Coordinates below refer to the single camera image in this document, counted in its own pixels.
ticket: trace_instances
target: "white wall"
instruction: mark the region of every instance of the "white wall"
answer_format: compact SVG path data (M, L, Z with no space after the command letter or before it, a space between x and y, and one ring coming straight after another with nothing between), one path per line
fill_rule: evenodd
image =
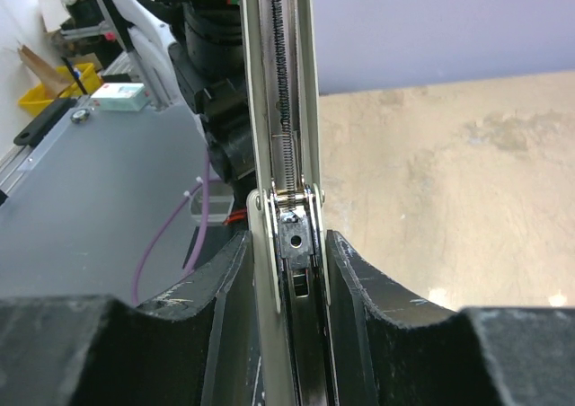
M575 0L315 0L320 89L575 68Z
M0 0L0 159L12 148L12 140L31 120L18 99L36 81L17 54L26 44L52 65L57 63L46 42L37 0Z

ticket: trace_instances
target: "purple cable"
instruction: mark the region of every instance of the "purple cable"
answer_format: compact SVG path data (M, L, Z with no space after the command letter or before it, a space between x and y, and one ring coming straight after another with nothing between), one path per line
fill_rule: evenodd
M198 238L196 238L196 245L191 251L188 262L183 266L182 278L188 277L194 272L196 262L198 262L199 252L206 240L206 231L208 230L209 218L209 156L206 154L206 163L204 165L204 181L201 183L202 199L201 199L201 221L199 223Z
M144 266L146 265L147 259L149 258L150 253L152 253L152 250L154 249L155 244L158 242L160 237L165 233L165 230L168 229L168 226L170 226L170 224L173 222L173 219L176 216L178 216L178 214L181 212L181 210L186 206L186 203L188 202L188 200L191 200L193 198L193 196L195 195L195 193L199 190L199 188L202 188L203 193L202 193L202 205L201 205L201 222L199 224L198 238L196 240L196 243L194 244L193 250L191 251L190 258L188 259L188 261L186 262L186 265L184 267L184 277L188 276L193 271L194 265L196 265L196 261L197 261L198 256L199 256L199 251L201 251L201 247L204 244L204 240L206 239L206 231L208 230L209 183L211 181L219 181L219 179L210 180L208 178L209 177L209 158L207 155L206 155L206 159L207 159L207 168L204 171L204 177L202 178L202 183L198 183L189 192L184 193L185 196L184 196L183 200L180 202L178 207L176 207L176 209L172 212L170 217L168 217L168 219L164 222L164 224L158 230L158 232L155 233L154 238L152 239L150 244L147 245L146 250L144 251L144 254L142 255L142 258L137 263L136 270L134 271L134 276L132 278L132 304L133 305L139 305L140 304L139 298L137 296L137 289L138 289L138 286L140 283L140 278L142 277L142 271L144 270ZM191 265L190 273L186 274L185 269L188 268L190 265Z

